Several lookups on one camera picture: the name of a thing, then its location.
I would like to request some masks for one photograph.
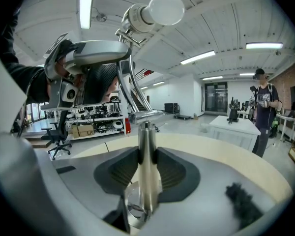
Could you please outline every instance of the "fluorescent light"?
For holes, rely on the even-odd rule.
[[[240,76],[254,76],[254,73],[240,73]]]
[[[268,48],[268,49],[281,49],[283,43],[280,42],[256,42],[256,43],[247,43],[246,49],[257,49],[257,48]]]
[[[203,59],[203,58],[206,58],[206,57],[210,57],[210,56],[213,56],[215,55],[215,52],[214,51],[210,51],[210,52],[207,52],[207,53],[202,53],[202,54],[199,54],[197,56],[194,56],[192,58],[189,58],[189,59],[185,59],[183,61],[180,62],[180,64],[188,64],[190,62],[193,62],[193,61],[196,61],[196,60],[199,60],[199,59]]]
[[[153,84],[153,86],[156,86],[156,85],[159,85],[159,84],[163,84],[163,83],[164,83],[164,81],[161,81],[159,83]]]
[[[82,29],[90,28],[90,16],[93,0],[80,0],[80,25]]]
[[[222,78],[223,78],[223,76],[216,76],[216,77],[204,78],[202,80],[207,81],[207,80],[216,80],[216,79],[222,79]]]

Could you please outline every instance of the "light bulb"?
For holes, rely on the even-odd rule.
[[[147,23],[158,23],[164,26],[177,24],[185,13],[181,0],[151,0],[141,12]]]

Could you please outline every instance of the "camera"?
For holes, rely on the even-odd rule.
[[[61,87],[61,100],[65,102],[74,102],[78,89],[69,82],[63,81]]]

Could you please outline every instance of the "white ceiling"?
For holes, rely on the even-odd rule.
[[[39,65],[43,54],[64,32],[74,31],[79,40],[116,40],[116,30],[128,7],[150,0],[93,0],[90,29],[79,26],[78,0],[25,0],[15,34],[15,49],[21,63]],[[295,29],[272,0],[182,0],[186,13],[173,27],[157,26],[145,36],[149,41],[134,50],[137,70],[199,78],[220,76],[239,79],[239,73],[258,67],[278,74],[295,62]],[[96,20],[97,11],[107,21]],[[273,50],[246,50],[247,42],[283,42]],[[214,50],[216,55],[195,63],[180,61]]]

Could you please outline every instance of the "black sleeve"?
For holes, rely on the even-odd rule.
[[[15,56],[15,51],[13,50],[13,32],[17,26],[17,20],[18,13],[12,17],[0,37],[0,59],[8,73],[23,92],[26,92],[31,78],[40,71],[29,89],[27,104],[49,102],[47,79],[42,67],[21,65]]]
[[[279,100],[279,95],[274,85],[272,85],[272,101]]]

